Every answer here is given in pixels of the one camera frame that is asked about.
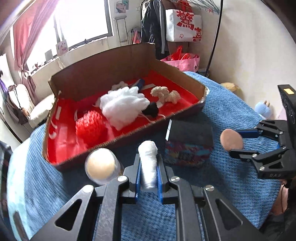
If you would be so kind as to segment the round beige powder puff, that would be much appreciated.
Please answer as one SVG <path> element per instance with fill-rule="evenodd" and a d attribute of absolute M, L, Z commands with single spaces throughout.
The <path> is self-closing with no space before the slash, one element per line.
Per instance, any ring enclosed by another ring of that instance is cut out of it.
<path fill-rule="evenodd" d="M 229 152 L 230 150 L 242 150 L 244 147 L 241 135 L 232 129 L 225 129 L 220 135 L 222 147 Z"/>

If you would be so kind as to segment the white gauze roll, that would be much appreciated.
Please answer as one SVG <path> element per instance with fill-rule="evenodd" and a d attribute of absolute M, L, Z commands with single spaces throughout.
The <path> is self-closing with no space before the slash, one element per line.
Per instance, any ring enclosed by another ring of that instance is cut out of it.
<path fill-rule="evenodd" d="M 157 189 L 157 154 L 158 148 L 153 141 L 142 142 L 138 147 L 141 162 L 141 189 L 154 192 Z"/>

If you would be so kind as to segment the red foam net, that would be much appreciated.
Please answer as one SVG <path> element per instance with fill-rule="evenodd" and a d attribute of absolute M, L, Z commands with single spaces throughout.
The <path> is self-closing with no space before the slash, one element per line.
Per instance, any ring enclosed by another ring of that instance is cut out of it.
<path fill-rule="evenodd" d="M 93 147 L 107 136 L 107 127 L 102 115 L 94 110 L 88 111 L 76 121 L 76 136 L 87 147 Z"/>

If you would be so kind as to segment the white small plastic bag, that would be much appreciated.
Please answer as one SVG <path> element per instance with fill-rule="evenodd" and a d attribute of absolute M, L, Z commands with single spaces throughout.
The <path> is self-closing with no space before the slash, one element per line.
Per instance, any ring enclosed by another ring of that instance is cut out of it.
<path fill-rule="evenodd" d="M 68 160 L 87 150 L 84 141 L 76 136 L 76 126 L 61 126 L 55 138 L 57 162 Z"/>

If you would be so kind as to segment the white fluffy black toy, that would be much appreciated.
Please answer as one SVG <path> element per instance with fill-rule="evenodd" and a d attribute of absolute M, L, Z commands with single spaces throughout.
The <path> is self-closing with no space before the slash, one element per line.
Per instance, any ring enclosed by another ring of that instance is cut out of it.
<path fill-rule="evenodd" d="M 159 108 L 155 102 L 150 102 L 140 90 L 144 87 L 144 80 L 139 79 L 129 87 L 124 82 L 114 85 L 108 92 L 108 102 L 102 107 L 104 116 L 121 121 L 134 120 L 139 114 L 150 115 L 155 118 Z"/>

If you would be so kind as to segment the white mesh bath pouf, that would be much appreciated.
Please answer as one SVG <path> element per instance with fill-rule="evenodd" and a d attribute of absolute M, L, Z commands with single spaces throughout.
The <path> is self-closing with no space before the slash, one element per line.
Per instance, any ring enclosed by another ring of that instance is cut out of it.
<path fill-rule="evenodd" d="M 145 95 L 138 92 L 138 87 L 126 86 L 100 97 L 99 108 L 110 125 L 119 131 L 134 122 L 149 104 Z"/>

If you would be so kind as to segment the cream crocheted yarn piece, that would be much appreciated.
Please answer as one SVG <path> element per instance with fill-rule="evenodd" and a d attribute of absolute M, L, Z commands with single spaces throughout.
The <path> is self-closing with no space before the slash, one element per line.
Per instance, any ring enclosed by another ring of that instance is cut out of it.
<path fill-rule="evenodd" d="M 158 97 L 159 102 L 162 104 L 165 102 L 176 104 L 181 99 L 180 94 L 176 90 L 169 91 L 166 86 L 156 86 L 151 90 L 150 94 L 153 97 Z"/>

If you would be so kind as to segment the blue white cloth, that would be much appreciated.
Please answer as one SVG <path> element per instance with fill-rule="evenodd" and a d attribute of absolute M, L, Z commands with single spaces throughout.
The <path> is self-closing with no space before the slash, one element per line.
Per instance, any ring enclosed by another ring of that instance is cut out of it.
<path fill-rule="evenodd" d="M 138 90 L 140 91 L 144 87 L 144 84 L 145 84 L 145 81 L 142 78 L 140 78 L 135 83 L 129 85 L 129 87 L 132 88 L 132 87 L 136 86 L 136 87 L 138 87 Z"/>

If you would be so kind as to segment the blue knitted blanket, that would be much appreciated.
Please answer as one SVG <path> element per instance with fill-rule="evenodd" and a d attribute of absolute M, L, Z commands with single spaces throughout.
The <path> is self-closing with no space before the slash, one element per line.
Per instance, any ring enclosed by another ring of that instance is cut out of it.
<path fill-rule="evenodd" d="M 213 185 L 255 227 L 266 220 L 280 190 L 278 180 L 257 178 L 250 163 L 233 159 L 222 148 L 220 134 L 226 128 L 255 127 L 261 117 L 243 100 L 220 84 L 189 72 L 209 89 L 203 111 L 188 118 L 209 123 L 214 150 L 200 169 L 175 166 L 174 172 L 196 186 Z M 59 172 L 42 157 L 45 126 L 14 149 L 7 176 L 9 217 L 18 213 L 28 237 L 32 237 L 75 193 L 90 184 L 83 166 Z M 122 211 L 122 240 L 175 240 L 175 208 L 160 204 L 155 193 L 142 192 L 135 205 Z"/>

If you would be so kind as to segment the brown cardboard box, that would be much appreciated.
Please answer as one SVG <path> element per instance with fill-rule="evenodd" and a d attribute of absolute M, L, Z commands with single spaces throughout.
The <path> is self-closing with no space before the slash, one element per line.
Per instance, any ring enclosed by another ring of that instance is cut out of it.
<path fill-rule="evenodd" d="M 182 73 L 177 68 L 156 59 L 154 44 L 144 43 L 113 48 L 78 61 L 54 74 L 49 80 L 49 86 L 56 97 L 56 101 L 58 97 L 80 101 L 94 95 L 103 95 L 111 89 L 112 85 L 118 84 L 121 81 L 132 84 L 140 78 L 144 79 L 148 76 L 151 70 L 183 87 L 189 87 L 191 85 L 190 83 L 182 81 L 182 76 L 186 75 L 185 73 Z M 47 120 L 43 143 L 44 158 L 47 150 L 47 136 L 51 124 L 50 119 L 53 110 L 55 109 L 56 101 Z M 184 118 L 186 116 L 197 114 L 203 109 L 205 102 L 206 87 L 201 103 L 198 106 L 191 107 L 187 111 L 165 119 L 164 123 L 152 126 L 151 129 L 145 130 L 142 135 L 131 137 L 125 145 L 113 145 L 107 148 L 115 149 L 117 147 L 129 145 L 146 134 L 152 134 L 159 129 L 162 129 L 168 124 L 170 119 Z M 52 166 L 58 171 L 64 171 L 83 164 L 85 159 L 77 165 L 66 167 L 61 170 L 53 165 Z"/>

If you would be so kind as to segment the white bag red characters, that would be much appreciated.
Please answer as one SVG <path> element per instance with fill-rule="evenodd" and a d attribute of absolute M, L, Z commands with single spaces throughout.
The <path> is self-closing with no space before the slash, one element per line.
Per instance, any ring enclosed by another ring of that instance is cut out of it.
<path fill-rule="evenodd" d="M 202 39 L 202 16 L 181 11 L 166 10 L 166 40 L 169 42 L 198 42 Z"/>

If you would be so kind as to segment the black clothes rack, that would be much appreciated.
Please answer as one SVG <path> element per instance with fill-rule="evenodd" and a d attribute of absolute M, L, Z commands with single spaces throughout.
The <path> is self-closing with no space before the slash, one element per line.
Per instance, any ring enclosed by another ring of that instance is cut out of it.
<path fill-rule="evenodd" d="M 218 40 L 223 2 L 217 6 L 214 1 L 162 1 L 167 9 L 179 9 L 202 16 L 202 39 L 198 42 L 169 42 L 169 55 L 173 54 L 178 46 L 183 47 L 183 53 L 197 54 L 200 57 L 197 73 L 207 77 Z"/>

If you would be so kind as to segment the dark hanging jacket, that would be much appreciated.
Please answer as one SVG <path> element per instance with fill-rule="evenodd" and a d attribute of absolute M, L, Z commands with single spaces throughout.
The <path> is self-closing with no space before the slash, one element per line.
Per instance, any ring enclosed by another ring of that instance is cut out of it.
<path fill-rule="evenodd" d="M 143 1 L 141 7 L 141 42 L 155 44 L 156 58 L 169 55 L 166 41 L 166 16 L 162 1 Z"/>

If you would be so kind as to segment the white cushioned chair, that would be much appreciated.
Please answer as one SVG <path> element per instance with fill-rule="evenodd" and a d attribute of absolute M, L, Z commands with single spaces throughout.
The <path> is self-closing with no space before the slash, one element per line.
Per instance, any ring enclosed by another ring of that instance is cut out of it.
<path fill-rule="evenodd" d="M 46 122 L 55 102 L 55 96 L 50 94 L 41 102 L 34 105 L 27 88 L 23 84 L 9 86 L 8 93 L 12 103 L 24 114 L 25 121 L 29 123 L 31 128 L 37 128 Z"/>

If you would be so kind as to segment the pink curtain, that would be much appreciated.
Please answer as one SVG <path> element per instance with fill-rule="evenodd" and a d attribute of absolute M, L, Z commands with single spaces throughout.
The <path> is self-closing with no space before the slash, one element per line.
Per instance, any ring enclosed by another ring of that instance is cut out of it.
<path fill-rule="evenodd" d="M 13 25 L 15 70 L 21 74 L 21 84 L 27 88 L 33 104 L 37 104 L 38 99 L 27 60 L 57 3 L 58 0 L 34 1 Z"/>

